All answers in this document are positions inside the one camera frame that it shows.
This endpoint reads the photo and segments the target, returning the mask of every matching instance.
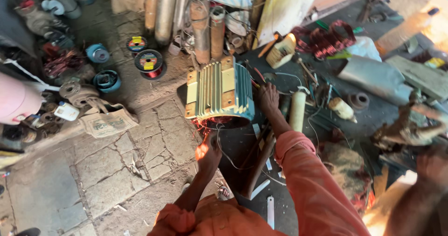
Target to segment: sandal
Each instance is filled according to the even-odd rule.
[[[230,191],[227,189],[227,187],[225,187],[225,186],[221,186],[219,189],[218,189],[218,200],[220,200],[220,201],[226,201],[226,200],[229,200],[229,197],[230,197]]]

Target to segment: sleeve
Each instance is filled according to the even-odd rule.
[[[300,236],[370,235],[351,202],[301,132],[279,136],[275,158],[293,198]]]
[[[154,227],[147,236],[176,236],[178,233],[187,233],[193,230],[195,224],[194,213],[185,209],[181,210],[177,205],[166,204],[157,213]]]

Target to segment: bottle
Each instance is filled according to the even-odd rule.
[[[410,16],[399,26],[391,29],[375,42],[376,49],[382,56],[391,50],[395,50],[412,38],[431,23],[431,17],[439,12],[434,8],[426,13],[417,13]]]
[[[79,109],[61,101],[59,102],[59,107],[56,108],[55,115],[68,121],[74,121],[79,115]]]

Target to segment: copper winding wire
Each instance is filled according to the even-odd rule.
[[[336,27],[343,27],[348,36],[344,37],[341,35],[336,31]],[[291,33],[294,34],[297,40],[296,50],[303,53],[313,53],[318,59],[333,56],[336,52],[352,46],[356,42],[352,27],[342,20],[333,22],[328,32],[321,28],[316,28],[311,32],[302,27],[294,27]],[[307,35],[310,37],[310,44],[306,44],[301,39],[301,37]]]
[[[145,73],[145,75],[148,76],[149,78],[155,78],[155,77],[159,76],[160,73],[162,73],[162,69],[163,69],[163,67],[161,67],[160,69],[157,69],[153,72]]]

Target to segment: yellow label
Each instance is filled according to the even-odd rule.
[[[132,37],[132,42],[134,42],[134,43],[141,43],[142,42],[142,37]]]
[[[439,67],[443,66],[444,64],[445,64],[445,61],[440,58],[431,58],[430,60],[425,62],[426,66],[429,66],[434,69],[439,68]]]
[[[153,62],[145,63],[145,66],[143,67],[143,70],[152,70],[152,69],[154,69],[154,63]]]

